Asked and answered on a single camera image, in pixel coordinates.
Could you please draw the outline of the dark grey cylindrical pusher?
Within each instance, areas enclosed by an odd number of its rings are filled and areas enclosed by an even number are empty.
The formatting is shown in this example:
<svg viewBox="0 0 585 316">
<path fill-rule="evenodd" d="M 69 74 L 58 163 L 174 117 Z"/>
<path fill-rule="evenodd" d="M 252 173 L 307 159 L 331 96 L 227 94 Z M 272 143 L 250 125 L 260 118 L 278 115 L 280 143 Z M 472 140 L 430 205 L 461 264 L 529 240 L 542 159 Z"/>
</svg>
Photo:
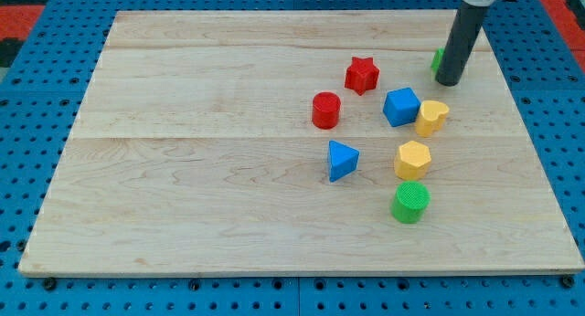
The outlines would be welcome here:
<svg viewBox="0 0 585 316">
<path fill-rule="evenodd" d="M 461 1 L 435 75 L 438 83 L 452 87 L 460 82 L 488 9 Z"/>
</svg>

